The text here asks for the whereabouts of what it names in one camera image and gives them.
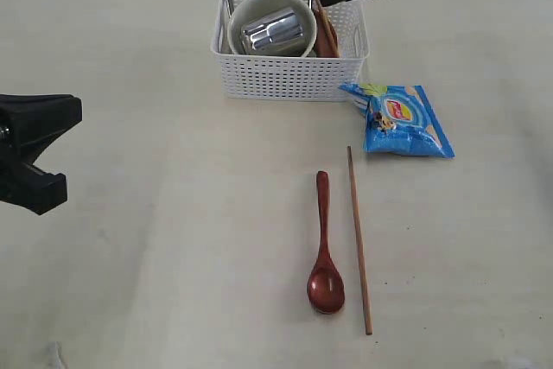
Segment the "blue Lay's chips bag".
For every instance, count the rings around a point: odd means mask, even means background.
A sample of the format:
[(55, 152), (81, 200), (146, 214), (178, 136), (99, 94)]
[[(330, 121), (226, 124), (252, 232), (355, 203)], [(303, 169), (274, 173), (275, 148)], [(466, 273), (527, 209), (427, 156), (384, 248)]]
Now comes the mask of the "blue Lay's chips bag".
[(454, 150), (422, 86), (345, 83), (365, 119), (364, 151), (454, 158)]

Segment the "brown wooden plate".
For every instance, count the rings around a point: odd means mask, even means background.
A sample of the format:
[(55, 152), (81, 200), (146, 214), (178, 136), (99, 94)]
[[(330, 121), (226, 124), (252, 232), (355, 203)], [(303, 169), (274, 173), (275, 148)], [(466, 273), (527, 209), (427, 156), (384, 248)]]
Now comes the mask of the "brown wooden plate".
[(317, 36), (314, 44), (314, 51), (318, 58), (340, 58), (339, 50), (333, 51), (330, 45), (330, 40), (327, 35), (326, 27), (322, 21), (322, 15), (319, 10), (313, 11), (316, 24), (317, 24)]

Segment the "dark red wooden spoon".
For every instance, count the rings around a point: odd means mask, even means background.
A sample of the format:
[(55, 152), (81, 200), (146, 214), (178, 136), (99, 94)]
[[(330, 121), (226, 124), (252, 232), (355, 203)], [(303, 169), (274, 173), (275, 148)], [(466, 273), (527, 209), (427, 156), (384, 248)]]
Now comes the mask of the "dark red wooden spoon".
[(330, 190), (327, 172), (317, 172), (316, 189), (321, 234), (317, 258), (307, 282), (307, 294), (317, 312), (333, 315), (342, 309), (345, 291), (343, 280), (328, 248)]

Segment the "white ceramic bowl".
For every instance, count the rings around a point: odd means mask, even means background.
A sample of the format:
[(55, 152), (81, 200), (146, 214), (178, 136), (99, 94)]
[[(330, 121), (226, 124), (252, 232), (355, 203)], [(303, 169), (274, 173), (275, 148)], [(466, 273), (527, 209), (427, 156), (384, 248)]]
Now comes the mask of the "white ceramic bowl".
[[(226, 35), (229, 47), (234, 54), (247, 54), (240, 40), (241, 28), (250, 22), (254, 22), (263, 16), (267, 16), (282, 8), (290, 7), (302, 22), (306, 41), (304, 49), (292, 56), (277, 57), (306, 57), (313, 49), (317, 35), (317, 25), (313, 11), (303, 0), (243, 0), (235, 8), (227, 24)], [(251, 55), (251, 56), (273, 56), (273, 55)]]

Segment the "white perforated plastic basket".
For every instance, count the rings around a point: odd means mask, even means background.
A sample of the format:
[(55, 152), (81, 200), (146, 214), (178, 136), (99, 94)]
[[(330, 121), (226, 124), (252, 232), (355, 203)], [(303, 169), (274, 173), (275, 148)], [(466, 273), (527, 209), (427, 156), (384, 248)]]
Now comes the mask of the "white perforated plastic basket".
[(211, 49), (217, 57), (223, 92), (238, 99), (343, 101), (340, 86), (360, 80), (370, 49), (361, 1), (326, 9), (334, 26), (339, 59), (250, 57), (228, 44), (226, 0), (219, 0)]

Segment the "shiny stainless steel cup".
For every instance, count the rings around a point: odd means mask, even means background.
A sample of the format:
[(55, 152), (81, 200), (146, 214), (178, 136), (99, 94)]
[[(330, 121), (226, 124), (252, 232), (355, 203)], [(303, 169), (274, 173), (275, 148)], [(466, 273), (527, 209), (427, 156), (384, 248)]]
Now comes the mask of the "shiny stainless steel cup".
[(247, 54), (292, 56), (304, 49), (306, 37), (298, 15), (287, 7), (245, 24), (240, 40)]

